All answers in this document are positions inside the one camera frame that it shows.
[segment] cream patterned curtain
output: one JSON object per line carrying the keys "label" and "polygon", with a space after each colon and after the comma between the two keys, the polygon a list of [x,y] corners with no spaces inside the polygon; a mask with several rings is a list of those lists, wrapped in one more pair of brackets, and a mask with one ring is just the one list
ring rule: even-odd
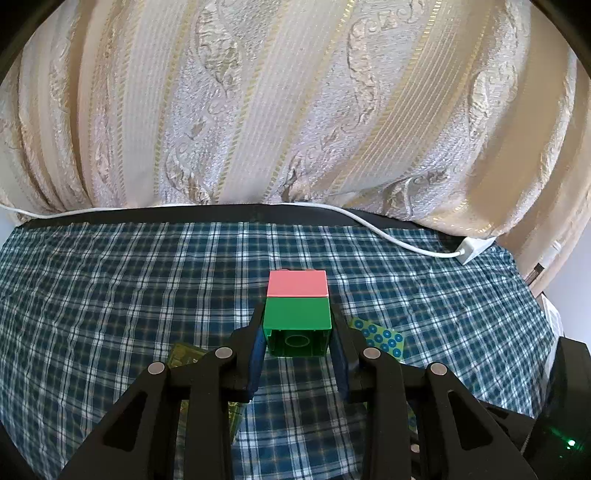
{"label": "cream patterned curtain", "polygon": [[589,102],[529,0],[66,0],[1,87],[0,201],[314,200],[527,275],[589,218]]}

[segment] white wall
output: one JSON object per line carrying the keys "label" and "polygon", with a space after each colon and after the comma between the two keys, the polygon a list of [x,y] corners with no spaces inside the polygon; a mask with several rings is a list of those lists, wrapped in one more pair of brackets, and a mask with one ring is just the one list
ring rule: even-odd
{"label": "white wall", "polygon": [[8,220],[5,211],[0,209],[0,245],[4,244],[13,228],[14,224]]}
{"label": "white wall", "polygon": [[591,350],[591,223],[544,293],[560,312],[564,334]]}

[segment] black device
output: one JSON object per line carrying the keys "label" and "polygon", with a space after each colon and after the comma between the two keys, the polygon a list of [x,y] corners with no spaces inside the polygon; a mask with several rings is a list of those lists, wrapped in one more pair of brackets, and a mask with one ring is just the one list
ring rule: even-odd
{"label": "black device", "polygon": [[[231,480],[228,401],[246,403],[258,388],[267,347],[263,312],[259,305],[228,346],[195,364],[173,369],[151,364],[59,479],[171,479],[180,402],[189,399],[185,451],[191,453],[184,458],[184,478]],[[424,369],[400,364],[368,347],[334,306],[331,314],[339,392],[348,402],[368,405],[363,480],[588,478],[591,356],[584,344],[560,339],[551,394],[534,421],[478,401],[443,364]],[[418,435],[409,429],[406,402],[415,412]]]}

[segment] stacked blocks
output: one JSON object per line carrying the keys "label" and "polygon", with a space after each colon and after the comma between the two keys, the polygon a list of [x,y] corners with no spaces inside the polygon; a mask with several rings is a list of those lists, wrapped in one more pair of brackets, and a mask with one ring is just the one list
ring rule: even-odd
{"label": "stacked blocks", "polygon": [[263,332],[272,355],[322,356],[331,328],[325,271],[270,273]]}

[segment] blue plaid fabric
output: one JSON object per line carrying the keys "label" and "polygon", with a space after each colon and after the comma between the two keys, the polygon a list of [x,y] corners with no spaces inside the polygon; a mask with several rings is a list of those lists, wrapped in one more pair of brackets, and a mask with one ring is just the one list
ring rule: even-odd
{"label": "blue plaid fabric", "polygon": [[[388,232],[431,250],[448,241]],[[404,362],[443,362],[478,398],[538,413],[552,334],[499,246],[462,267],[364,228],[85,223],[17,229],[0,251],[0,420],[17,448],[55,478],[171,344],[215,348],[246,325],[277,268],[326,270],[348,320],[404,334]],[[236,478],[358,478],[364,418],[339,398],[330,355],[267,355],[233,446]]]}

